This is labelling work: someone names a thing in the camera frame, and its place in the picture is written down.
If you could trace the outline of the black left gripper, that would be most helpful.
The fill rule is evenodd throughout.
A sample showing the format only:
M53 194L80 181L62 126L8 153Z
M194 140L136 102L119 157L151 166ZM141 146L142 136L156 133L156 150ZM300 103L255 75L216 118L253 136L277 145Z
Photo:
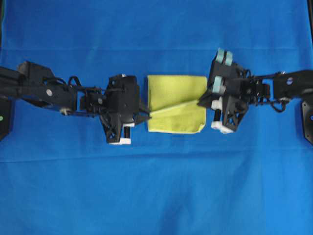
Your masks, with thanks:
M131 144L131 128L151 119L148 107L139 107L139 86L134 75L109 79L100 121L111 145Z

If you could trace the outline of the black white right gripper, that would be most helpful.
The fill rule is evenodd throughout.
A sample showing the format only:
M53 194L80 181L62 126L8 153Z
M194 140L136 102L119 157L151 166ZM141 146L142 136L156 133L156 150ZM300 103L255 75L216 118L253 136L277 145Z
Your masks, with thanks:
M243 67L233 62L230 76L223 80L225 92L214 94L210 90L210 92L205 92L197 102L198 106L215 111L211 128L219 130L223 134L236 132L248 111L247 102L241 99L244 74Z

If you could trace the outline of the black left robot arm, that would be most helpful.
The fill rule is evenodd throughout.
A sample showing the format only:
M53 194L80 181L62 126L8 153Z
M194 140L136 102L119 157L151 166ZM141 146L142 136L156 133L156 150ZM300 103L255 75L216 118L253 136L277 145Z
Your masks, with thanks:
M17 70L0 69L1 139L12 129L15 100L64 116L99 117L108 144L131 144L131 128L151 118L133 75L110 77L105 89L86 87L77 76L71 76L66 82L50 68L25 61Z

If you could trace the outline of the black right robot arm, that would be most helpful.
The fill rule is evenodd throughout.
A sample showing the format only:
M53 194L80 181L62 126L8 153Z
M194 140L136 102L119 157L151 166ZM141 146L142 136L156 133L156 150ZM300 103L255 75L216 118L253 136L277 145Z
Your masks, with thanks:
M255 76L235 62L227 65L214 61L198 106L213 110L211 127L228 134L237 131L250 105L270 105L281 113L292 99L312 93L312 70Z

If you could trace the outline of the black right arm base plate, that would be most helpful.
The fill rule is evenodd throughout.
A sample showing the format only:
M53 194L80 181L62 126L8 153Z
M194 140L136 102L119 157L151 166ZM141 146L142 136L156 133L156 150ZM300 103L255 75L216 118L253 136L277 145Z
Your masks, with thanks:
M313 95L302 100L301 111L304 137L310 144L313 144Z

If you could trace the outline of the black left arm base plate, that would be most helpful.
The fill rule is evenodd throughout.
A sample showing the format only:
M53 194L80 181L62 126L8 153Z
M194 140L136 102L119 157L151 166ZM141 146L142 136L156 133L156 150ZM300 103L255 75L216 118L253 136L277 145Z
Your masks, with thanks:
M0 140L2 141L12 130L14 101L0 97Z

